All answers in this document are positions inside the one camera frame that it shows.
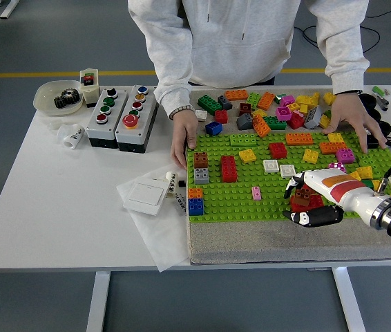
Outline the person's right hand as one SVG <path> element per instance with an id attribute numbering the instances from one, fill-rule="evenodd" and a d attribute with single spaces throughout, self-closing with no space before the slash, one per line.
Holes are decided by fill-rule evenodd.
<path id="1" fill-rule="evenodd" d="M 187 168 L 186 147 L 196 148 L 198 119 L 190 109 L 182 110 L 173 117 L 171 157 L 178 167 Z"/>

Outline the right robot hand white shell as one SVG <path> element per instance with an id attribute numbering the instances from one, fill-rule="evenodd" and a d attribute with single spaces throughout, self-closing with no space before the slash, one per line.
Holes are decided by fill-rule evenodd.
<path id="1" fill-rule="evenodd" d="M 339 223 L 343 220 L 344 212 L 356 212 L 366 225 L 380 229 L 380 213 L 391 203 L 390 196 L 375 195 L 364 183 L 337 168 L 316 169 L 294 175 L 288 182 L 284 197 L 289 198 L 294 188 L 304 184 L 333 203 L 306 212 L 283 212 L 287 219 L 307 228 Z"/>

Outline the person's left hand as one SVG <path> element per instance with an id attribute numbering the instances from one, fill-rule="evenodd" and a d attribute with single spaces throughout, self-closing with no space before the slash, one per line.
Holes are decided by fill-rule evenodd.
<path id="1" fill-rule="evenodd" d="M 347 122 L 355 130 L 363 153 L 368 152 L 366 131 L 369 131 L 377 139 L 380 148 L 387 147 L 387 140 L 382 134 L 379 124 L 367 113 L 357 94 L 337 95 L 331 107 L 331 114 L 330 124 L 322 130 L 323 134 L 332 133 L 337 130 L 341 122 Z"/>

